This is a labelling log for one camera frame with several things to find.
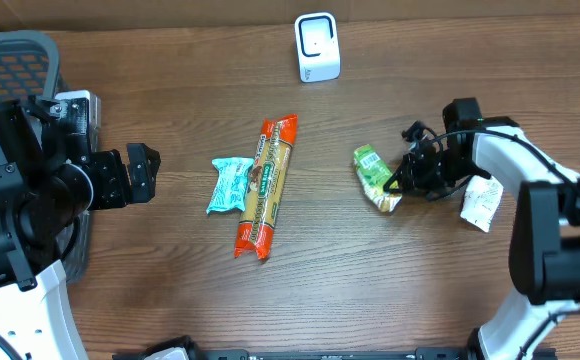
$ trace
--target gray basket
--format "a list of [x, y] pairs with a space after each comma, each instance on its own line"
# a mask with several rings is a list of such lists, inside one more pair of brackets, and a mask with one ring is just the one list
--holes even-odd
[[[67, 90], [59, 73], [59, 50], [52, 39], [38, 31], [0, 33], [0, 102], [28, 95], [54, 98], [55, 93]], [[79, 238], [63, 263], [69, 283], [83, 276], [88, 261], [89, 214], [81, 215], [78, 221], [81, 224]], [[72, 226], [57, 236], [60, 251], [66, 247], [71, 234]]]

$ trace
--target wall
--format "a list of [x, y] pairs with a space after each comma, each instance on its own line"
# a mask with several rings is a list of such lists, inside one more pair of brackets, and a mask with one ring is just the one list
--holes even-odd
[[580, 14], [580, 0], [0, 0], [0, 30], [116, 30], [339, 21]]

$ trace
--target wooden tabletop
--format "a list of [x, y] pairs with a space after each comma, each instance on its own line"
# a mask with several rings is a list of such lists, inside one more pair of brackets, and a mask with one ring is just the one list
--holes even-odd
[[[395, 166], [400, 132], [476, 96], [580, 171], [580, 16], [339, 24], [337, 80], [299, 81], [292, 25], [54, 33], [62, 73], [103, 102], [102, 148], [161, 153], [149, 204], [94, 216], [69, 287], [92, 359], [183, 334], [203, 348], [411, 350], [462, 346], [510, 291], [515, 204], [490, 233], [461, 195], [378, 213], [351, 169], [370, 143]], [[233, 257], [238, 213], [205, 213], [215, 158], [252, 157], [264, 117], [299, 115], [269, 261]], [[580, 318], [544, 342], [580, 359]]]

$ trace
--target orange snack package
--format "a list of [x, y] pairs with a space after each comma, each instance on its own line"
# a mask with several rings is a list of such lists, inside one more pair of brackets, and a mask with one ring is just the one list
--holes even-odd
[[234, 256], [256, 251], [259, 259], [270, 255], [281, 191], [297, 137], [297, 115], [264, 120], [254, 166], [248, 175], [246, 211], [241, 214]]

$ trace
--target blue packet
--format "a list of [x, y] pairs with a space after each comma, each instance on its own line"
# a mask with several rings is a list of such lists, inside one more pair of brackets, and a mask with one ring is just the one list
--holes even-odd
[[254, 159], [247, 158], [212, 160], [212, 165], [219, 171], [219, 180], [212, 193], [206, 214], [210, 211], [224, 212], [235, 208], [245, 211], [248, 172], [252, 164], [254, 164]]

